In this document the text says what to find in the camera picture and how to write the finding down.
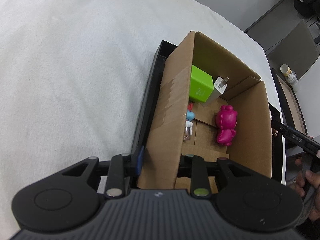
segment small bottle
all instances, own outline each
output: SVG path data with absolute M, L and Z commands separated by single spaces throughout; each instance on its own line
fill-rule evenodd
M 294 91 L 298 90 L 298 80 L 296 74 L 289 68 L 287 64 L 282 64 L 280 67 L 281 73 L 285 80 L 292 86 Z
M 192 122 L 186 121 L 185 131 L 184 131 L 184 136 L 183 136 L 184 140 L 187 140 L 187 141 L 191 140 L 192 126 L 193 126 Z

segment green dot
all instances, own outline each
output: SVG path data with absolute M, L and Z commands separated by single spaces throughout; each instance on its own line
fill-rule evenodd
M 209 190 L 207 190 L 206 188 L 196 188 L 193 191 L 193 194 L 195 194 L 198 197 L 205 197 L 209 195 Z

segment white bed sheet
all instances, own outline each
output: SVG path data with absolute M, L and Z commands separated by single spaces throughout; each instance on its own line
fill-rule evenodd
M 265 81 L 263 49 L 194 0 L 0 0 L 0 239 L 22 187 L 90 155 L 129 152 L 161 40 L 201 31 Z

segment finger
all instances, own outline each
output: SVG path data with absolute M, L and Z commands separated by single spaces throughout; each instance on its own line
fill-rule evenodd
M 304 196 L 304 190 L 303 190 L 303 188 L 302 187 L 300 187 L 299 185 L 295 185 L 295 187 L 294 187 L 294 190 L 296 191 L 296 193 L 298 193 L 298 195 L 300 196 L 300 197 L 303 197 Z
M 305 183 L 306 182 L 302 177 L 302 171 L 299 171 L 297 178 L 296 178 L 296 184 L 298 184 L 300 187 L 304 187 Z
M 297 166 L 301 166 L 301 165 L 302 165 L 302 158 L 296 159 L 296 160 L 294 161 L 294 163 L 295 163 Z
M 318 188 L 320 185 L 320 175 L 313 173 L 310 170 L 306 171 L 306 179 L 314 188 Z

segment cardboard box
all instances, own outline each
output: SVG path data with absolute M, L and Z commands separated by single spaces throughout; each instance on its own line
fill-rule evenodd
M 194 105 L 193 135 L 191 141 L 184 142 L 192 65 L 213 78 L 228 77 L 229 82 L 223 98 L 206 107 Z M 176 178 L 181 154 L 199 155 L 212 162 L 218 157 L 229 157 L 271 177 L 270 114 L 266 89 L 260 79 L 218 43 L 200 32 L 190 32 L 166 60 L 138 187 L 189 188 L 190 179 Z M 215 141 L 215 114 L 223 104 L 238 111 L 237 135 L 229 147 L 221 147 Z M 210 183 L 212 191 L 217 192 L 214 178 L 210 178 Z

